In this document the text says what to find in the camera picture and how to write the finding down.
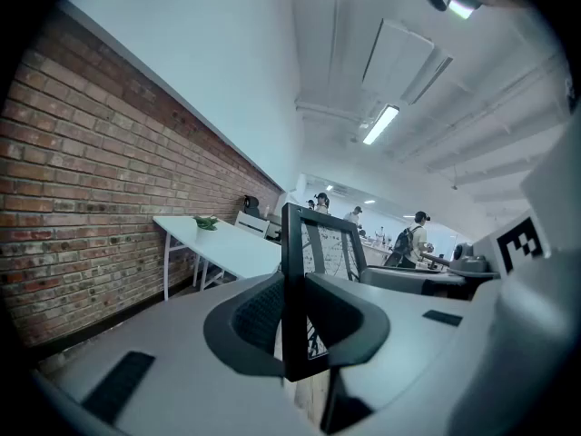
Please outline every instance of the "person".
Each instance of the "person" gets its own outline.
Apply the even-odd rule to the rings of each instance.
[[[363,213],[360,206],[356,206],[352,212],[347,213],[343,220],[347,220],[348,222],[355,223],[356,226],[359,226],[359,214]]]
[[[416,268],[422,252],[434,252],[434,247],[428,244],[428,232],[424,225],[430,220],[426,212],[417,212],[414,218],[414,223],[409,227],[412,233],[413,240],[411,250],[401,257],[399,262],[400,268]]]
[[[315,209],[315,212],[328,214],[329,198],[327,198],[327,194],[319,193],[319,195],[315,195],[315,198],[317,199],[317,208]]]

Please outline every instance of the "table leg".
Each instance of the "table leg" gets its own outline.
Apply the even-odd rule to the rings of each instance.
[[[165,235],[165,252],[163,253],[163,298],[167,301],[170,297],[169,295],[169,281],[168,281],[168,270],[170,269],[170,242],[172,241],[172,236],[167,233]]]
[[[202,270],[202,280],[200,281],[200,291],[203,291],[203,288],[206,287],[206,273],[208,272],[208,261],[203,261],[203,270]]]
[[[200,264],[200,255],[198,253],[195,254],[196,257],[196,263],[193,266],[193,287],[196,287],[196,284],[198,283],[198,265]]]

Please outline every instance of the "woman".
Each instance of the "woman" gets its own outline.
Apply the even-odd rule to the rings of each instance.
[[[329,213],[329,199],[327,198],[327,194],[319,193],[319,195],[315,195],[315,199],[317,199],[317,208],[315,212],[319,213]]]

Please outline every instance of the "white wall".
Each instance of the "white wall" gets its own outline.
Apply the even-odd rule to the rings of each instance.
[[[303,126],[291,0],[68,1],[282,189],[294,186]]]
[[[300,163],[305,174],[377,195],[409,208],[410,214],[425,211],[435,222],[465,234],[472,241],[495,229],[482,205],[474,203],[461,190],[452,191],[449,181],[437,173],[413,171],[395,163],[380,167],[376,163],[362,165],[345,151],[333,153],[331,148],[310,148],[309,141],[305,145]]]
[[[324,189],[308,186],[305,189],[304,195],[300,198],[299,204],[306,206],[304,202],[312,199],[313,195],[316,193],[323,191]],[[363,226],[367,235],[372,237],[375,237],[375,232],[379,231],[379,228],[383,226],[386,240],[388,235],[391,235],[392,241],[395,242],[398,234],[413,223],[413,220],[411,219],[402,221],[399,218],[375,212],[372,209],[372,205],[365,205],[363,202],[356,202],[349,198],[339,197],[333,193],[328,193],[328,196],[330,200],[329,211],[332,216],[336,216],[337,218],[343,218],[347,213],[352,212],[353,209],[359,205],[363,210],[363,213],[359,215],[359,224]],[[471,243],[471,241],[462,234],[459,234],[439,223],[426,223],[425,228],[428,233],[428,242],[434,245],[435,255],[444,253],[444,255],[449,259],[452,250],[456,246],[455,243]]]

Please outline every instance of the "white shirt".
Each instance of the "white shirt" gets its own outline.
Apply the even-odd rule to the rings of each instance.
[[[349,212],[345,216],[343,216],[343,220],[347,220],[348,222],[359,224],[359,215],[355,214],[354,212]]]
[[[409,255],[406,255],[406,258],[412,263],[418,263],[419,257],[421,257],[419,245],[421,243],[426,243],[428,241],[428,232],[421,224],[418,223],[413,223],[409,227],[409,230],[413,231],[414,234],[413,234],[413,243],[411,244],[412,249]]]

